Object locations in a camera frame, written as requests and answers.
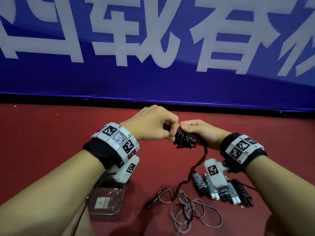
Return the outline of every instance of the gray string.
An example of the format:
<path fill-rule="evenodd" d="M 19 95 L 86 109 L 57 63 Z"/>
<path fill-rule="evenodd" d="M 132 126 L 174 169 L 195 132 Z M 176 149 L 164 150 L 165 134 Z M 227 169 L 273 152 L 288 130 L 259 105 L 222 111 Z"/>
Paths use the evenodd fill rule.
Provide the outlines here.
<path fill-rule="evenodd" d="M 171 198 L 173 197 L 173 194 L 172 194 L 172 191 L 171 191 L 172 188 L 167 188 L 167 190 L 170 192 L 171 194 Z M 158 193 L 158 198 L 159 200 L 164 203 L 164 204 L 169 204 L 171 203 L 171 201 L 168 201 L 168 202 L 165 202 L 163 200 L 161 200 L 160 196 L 161 196 L 161 193 L 162 192 L 159 192 Z M 222 225 L 222 216 L 221 214 L 219 213 L 219 211 L 215 208 L 215 207 L 212 207 L 212 206 L 207 206 L 207 205 L 204 205 L 203 202 L 200 200 L 200 199 L 194 199 L 191 201 L 191 203 L 189 202 L 186 194 L 184 193 L 184 191 L 182 190 L 179 190 L 179 194 L 178 194 L 178 198 L 179 198 L 179 201 L 180 203 L 184 206 L 184 214 L 186 215 L 186 218 L 190 218 L 191 217 L 191 213 L 192 213 L 192 210 L 196 212 L 197 214 L 197 218 L 199 218 L 201 220 L 201 222 L 207 226 L 207 227 L 210 227 L 210 228 L 218 228 Z M 202 205 L 202 208 L 203 208 L 203 214 L 201 215 L 194 204 L 199 204 L 199 205 Z M 205 215 L 205 208 L 208 207 L 208 208 L 211 208 L 211 209 L 214 209 L 219 217 L 220 217 L 220 224 L 218 226 L 211 226 L 211 225 L 208 225 L 204 220 L 203 220 L 203 217 Z M 172 217 L 172 219 L 174 220 L 174 226 L 178 232 L 178 234 L 186 234 L 190 229 L 191 229 L 191 222 L 188 222 L 187 220 L 184 220 L 184 222 L 180 222 L 177 218 L 179 217 L 180 214 L 183 213 L 183 210 L 179 211 L 178 214 L 176 216 L 174 216 L 173 214 L 173 211 L 171 210 L 169 212 L 170 216 Z M 186 230 L 182 230 L 182 227 L 187 225 L 187 229 Z"/>

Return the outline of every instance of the person's right hand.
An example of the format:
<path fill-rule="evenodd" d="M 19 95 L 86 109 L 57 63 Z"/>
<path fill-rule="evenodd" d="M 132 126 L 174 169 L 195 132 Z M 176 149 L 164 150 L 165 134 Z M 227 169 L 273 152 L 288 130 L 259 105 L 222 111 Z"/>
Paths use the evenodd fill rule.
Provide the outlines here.
<path fill-rule="evenodd" d="M 231 134 L 228 131 L 214 127 L 203 120 L 183 121 L 179 125 L 186 132 L 198 134 L 206 141 L 208 148 L 218 151 L 220 150 L 220 144 L 223 139 Z"/>

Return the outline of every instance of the white tracking module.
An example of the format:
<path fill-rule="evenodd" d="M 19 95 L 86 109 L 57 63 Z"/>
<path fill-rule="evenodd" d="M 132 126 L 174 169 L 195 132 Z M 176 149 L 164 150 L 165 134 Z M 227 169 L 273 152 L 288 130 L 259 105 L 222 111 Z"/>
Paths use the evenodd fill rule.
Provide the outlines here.
<path fill-rule="evenodd" d="M 135 155 L 140 146 L 136 138 L 123 126 L 111 122 L 106 124 L 100 131 L 92 135 L 92 138 L 98 138 L 111 146 L 121 157 L 121 164 L 112 166 L 110 173 L 115 173 L 113 178 L 119 183 L 126 183 L 133 170 L 139 163 L 139 157 Z"/>
<path fill-rule="evenodd" d="M 229 189 L 229 183 L 226 181 L 224 171 L 229 168 L 223 166 L 222 162 L 218 162 L 216 159 L 211 158 L 204 162 L 207 175 L 216 190 Z"/>

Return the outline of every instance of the black and white square marker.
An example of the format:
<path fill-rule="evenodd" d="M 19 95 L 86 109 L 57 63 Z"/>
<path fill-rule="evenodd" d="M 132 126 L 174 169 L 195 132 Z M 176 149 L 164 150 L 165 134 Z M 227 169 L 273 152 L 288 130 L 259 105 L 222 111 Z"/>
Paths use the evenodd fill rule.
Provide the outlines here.
<path fill-rule="evenodd" d="M 130 140 L 128 140 L 124 145 L 123 145 L 123 149 L 124 149 L 124 151 L 128 154 L 131 150 L 132 150 L 132 148 L 134 148 L 135 146 L 133 145 L 133 143 L 130 141 Z"/>
<path fill-rule="evenodd" d="M 247 143 L 246 141 L 241 140 L 239 143 L 236 144 L 236 146 L 242 151 L 244 151 L 247 147 L 250 146 L 250 144 Z"/>
<path fill-rule="evenodd" d="M 208 171 L 209 171 L 209 174 L 211 176 L 219 173 L 219 171 L 215 165 L 208 167 Z"/>
<path fill-rule="evenodd" d="M 136 154 L 136 149 L 134 149 L 134 150 L 128 155 L 128 159 L 130 159 L 134 154 Z"/>
<path fill-rule="evenodd" d="M 247 142 L 249 142 L 249 143 L 252 144 L 252 145 L 254 145 L 254 144 L 257 143 L 256 141 L 254 141 L 254 140 L 251 139 L 251 138 L 245 138 L 244 140 L 247 141 Z"/>
<path fill-rule="evenodd" d="M 113 135 L 114 132 L 116 132 L 117 129 L 112 127 L 112 126 L 108 126 L 104 131 L 102 131 L 104 134 L 106 134 L 107 136 L 111 136 Z"/>
<path fill-rule="evenodd" d="M 126 141 L 127 137 L 121 132 L 118 131 L 112 138 L 119 146 Z"/>
<path fill-rule="evenodd" d="M 229 153 L 229 155 L 231 156 L 231 157 L 233 157 L 234 159 L 238 159 L 239 158 L 239 156 L 242 154 L 242 152 L 239 150 L 239 149 L 237 149 L 236 147 L 234 147 L 232 150 L 231 150 L 231 152 Z"/>
<path fill-rule="evenodd" d="M 132 173 L 132 171 L 134 170 L 134 168 L 136 167 L 135 164 L 131 163 L 130 166 L 127 169 L 127 172 Z"/>

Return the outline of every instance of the red carpet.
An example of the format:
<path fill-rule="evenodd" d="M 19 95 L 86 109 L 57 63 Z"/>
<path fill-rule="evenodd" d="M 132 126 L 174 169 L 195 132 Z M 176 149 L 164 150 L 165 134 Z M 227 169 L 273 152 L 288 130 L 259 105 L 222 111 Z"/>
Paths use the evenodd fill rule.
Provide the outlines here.
<path fill-rule="evenodd" d="M 67 106 L 0 104 L 0 204 L 53 170 L 81 150 L 90 136 L 105 123 L 122 122 L 137 110 Z M 315 120 L 280 119 L 242 115 L 176 112 L 180 120 L 203 119 L 214 126 L 251 136 L 264 145 L 269 157 L 315 184 Z M 187 178 L 190 167 L 202 156 L 202 147 L 176 149 L 167 140 L 141 142 L 140 163 L 131 178 L 135 195 L 130 218 L 125 222 L 93 222 L 97 235 L 176 235 L 170 209 L 174 204 L 143 206 L 157 191 L 177 185 Z M 216 151 L 208 158 L 222 160 Z M 205 169 L 197 169 L 201 174 Z M 243 174 L 231 174 L 250 184 Z M 183 187 L 190 198 L 197 193 L 192 184 Z M 242 208 L 203 198 L 223 217 L 220 228 L 208 228 L 195 219 L 188 235 L 263 235 L 270 211 L 259 195 L 248 189 L 254 208 Z M 218 216 L 206 210 L 205 221 L 215 225 Z"/>

